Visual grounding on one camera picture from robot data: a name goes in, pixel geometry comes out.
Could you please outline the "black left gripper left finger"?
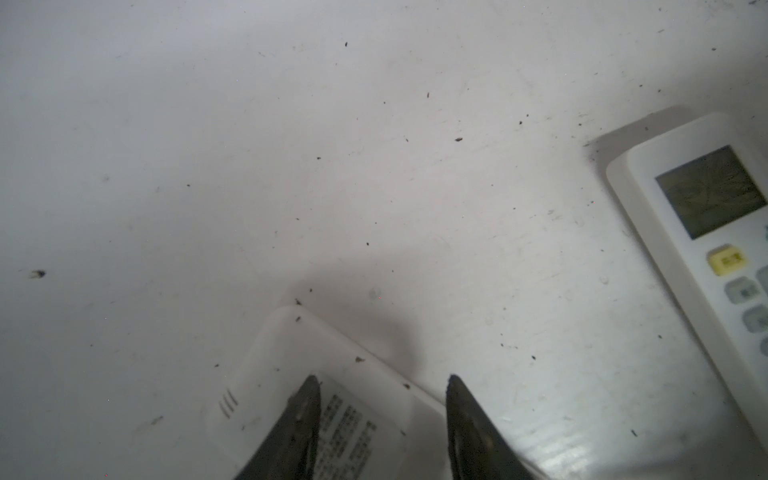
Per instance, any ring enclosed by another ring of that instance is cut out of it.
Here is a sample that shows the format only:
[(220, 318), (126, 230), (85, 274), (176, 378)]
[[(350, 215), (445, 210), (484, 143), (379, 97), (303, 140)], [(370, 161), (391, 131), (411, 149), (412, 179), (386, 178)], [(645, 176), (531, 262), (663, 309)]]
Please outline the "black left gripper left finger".
[(321, 385), (315, 375), (309, 375), (235, 479), (312, 479), (320, 416)]

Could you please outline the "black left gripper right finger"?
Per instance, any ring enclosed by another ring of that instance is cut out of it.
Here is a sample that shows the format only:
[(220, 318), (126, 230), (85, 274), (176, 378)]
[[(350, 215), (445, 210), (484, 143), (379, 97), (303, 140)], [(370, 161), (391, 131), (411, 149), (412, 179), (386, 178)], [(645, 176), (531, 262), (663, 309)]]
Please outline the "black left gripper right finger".
[(456, 374), (449, 377), (445, 407), (448, 456), (454, 479), (534, 478)]

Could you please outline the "white remote control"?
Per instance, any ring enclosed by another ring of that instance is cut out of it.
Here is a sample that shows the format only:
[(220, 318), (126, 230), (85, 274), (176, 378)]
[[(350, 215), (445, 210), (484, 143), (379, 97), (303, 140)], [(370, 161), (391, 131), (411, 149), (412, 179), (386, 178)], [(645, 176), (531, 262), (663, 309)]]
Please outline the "white remote control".
[(236, 475), (309, 375), (321, 385), (312, 479), (454, 479), (437, 400), (300, 306), (274, 311), (210, 409)]
[(724, 113), (639, 143), (607, 180), (760, 444), (767, 443), (767, 160)]

